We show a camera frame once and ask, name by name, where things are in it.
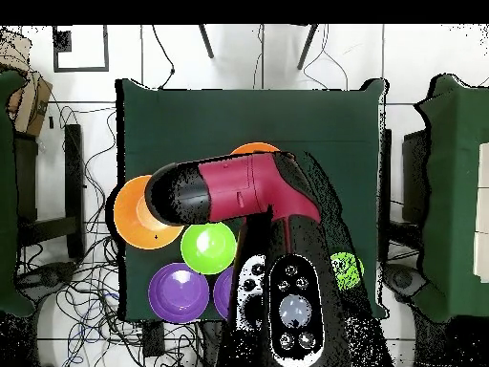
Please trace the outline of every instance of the chair leg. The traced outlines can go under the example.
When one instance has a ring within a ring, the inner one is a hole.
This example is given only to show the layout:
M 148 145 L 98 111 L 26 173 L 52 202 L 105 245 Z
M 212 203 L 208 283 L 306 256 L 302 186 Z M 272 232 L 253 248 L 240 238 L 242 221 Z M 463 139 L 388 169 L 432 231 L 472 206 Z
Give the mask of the chair leg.
M 207 49 L 207 54 L 212 59 L 214 54 L 212 53 L 212 48 L 210 47 L 209 37 L 207 36 L 207 31 L 205 30 L 204 24 L 199 24 L 199 30 L 201 30 L 203 43 L 205 44 L 205 48 Z
M 298 70 L 301 70 L 304 66 L 304 61 L 306 60 L 306 56 L 308 56 L 310 44 L 312 43 L 312 38 L 314 38 L 314 33 L 316 32 L 318 26 L 319 24 L 310 25 L 308 39 L 306 39 L 306 44 L 304 45 L 304 49 L 302 50 L 301 59 L 299 60 L 299 64 L 297 65 Z

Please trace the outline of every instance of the dark green tablecloth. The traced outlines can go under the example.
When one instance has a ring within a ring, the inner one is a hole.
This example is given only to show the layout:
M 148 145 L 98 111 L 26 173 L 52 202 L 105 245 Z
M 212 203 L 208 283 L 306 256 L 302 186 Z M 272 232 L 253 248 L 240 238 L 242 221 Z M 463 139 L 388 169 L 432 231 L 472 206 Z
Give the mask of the dark green tablecloth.
M 341 200 L 343 219 L 365 266 L 373 313 L 384 316 L 374 297 L 382 80 L 350 92 L 153 91 L 127 79 L 118 81 L 116 87 L 117 153 L 119 164 L 125 164 L 125 179 L 119 176 L 118 186 L 136 176 L 153 174 L 170 162 L 226 155 L 253 141 L 301 156 L 304 151 L 312 154 Z M 227 222 L 236 235 L 240 223 Z M 121 272 L 126 319 L 157 319 L 148 302 L 148 285 L 160 268 L 182 262 L 180 241 L 181 237 L 165 248 L 149 251 L 127 245 L 125 271 Z M 208 278 L 211 291 L 215 278 Z M 202 318 L 219 319 L 212 298 Z
M 29 316 L 34 306 L 15 289 L 13 276 L 17 263 L 17 184 L 13 123 L 7 114 L 10 96 L 26 81 L 15 71 L 0 73 L 0 311 Z

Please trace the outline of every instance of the table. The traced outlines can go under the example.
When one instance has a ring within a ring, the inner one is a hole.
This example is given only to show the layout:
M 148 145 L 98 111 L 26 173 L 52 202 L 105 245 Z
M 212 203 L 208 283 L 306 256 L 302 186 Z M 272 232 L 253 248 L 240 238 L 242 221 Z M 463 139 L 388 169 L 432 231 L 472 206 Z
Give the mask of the table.
M 149 90 L 117 80 L 117 188 L 170 162 L 229 154 L 253 141 L 298 155 L 307 151 L 330 177 L 343 219 L 365 267 L 373 314 L 377 254 L 376 193 L 379 100 L 385 84 L 371 80 L 360 91 Z M 226 222 L 237 235 L 241 220 Z M 181 236 L 165 248 L 129 245 L 119 253 L 120 314 L 129 321 L 156 320 L 148 302 L 152 276 L 182 262 Z M 217 277 L 208 277 L 212 291 Z M 220 319 L 212 297 L 202 319 Z

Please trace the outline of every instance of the cardboard box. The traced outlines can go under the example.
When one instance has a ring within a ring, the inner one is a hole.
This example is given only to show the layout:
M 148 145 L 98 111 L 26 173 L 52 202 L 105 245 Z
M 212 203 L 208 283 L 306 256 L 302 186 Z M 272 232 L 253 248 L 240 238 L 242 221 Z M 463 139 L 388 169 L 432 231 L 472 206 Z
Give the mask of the cardboard box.
M 15 129 L 18 132 L 38 137 L 48 110 L 48 101 L 53 86 L 38 73 L 29 74 L 27 80 L 28 83 L 23 88 L 22 99 L 15 118 Z

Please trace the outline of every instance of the metal leg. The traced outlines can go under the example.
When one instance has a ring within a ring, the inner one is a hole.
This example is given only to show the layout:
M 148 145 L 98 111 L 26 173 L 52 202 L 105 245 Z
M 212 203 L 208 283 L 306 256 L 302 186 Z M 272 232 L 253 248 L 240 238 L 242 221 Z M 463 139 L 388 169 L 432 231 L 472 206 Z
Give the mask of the metal leg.
M 301 70 L 304 66 L 304 61 L 306 60 L 306 56 L 308 56 L 310 44 L 312 42 L 312 38 L 314 37 L 314 33 L 316 32 L 319 24 L 311 24 L 310 30 L 308 34 L 308 39 L 306 39 L 306 44 L 304 45 L 304 49 L 302 50 L 301 59 L 299 60 L 299 64 L 297 65 L 297 69 Z
M 205 44 L 205 48 L 207 49 L 207 54 L 212 59 L 214 54 L 212 53 L 212 48 L 210 47 L 209 37 L 207 36 L 207 31 L 205 30 L 204 24 L 199 24 L 199 29 L 201 30 L 203 43 Z
M 85 254 L 83 236 L 83 159 L 80 156 L 81 127 L 78 124 L 65 126 L 65 211 L 67 223 L 74 217 L 74 232 L 67 232 L 68 256 L 81 258 Z

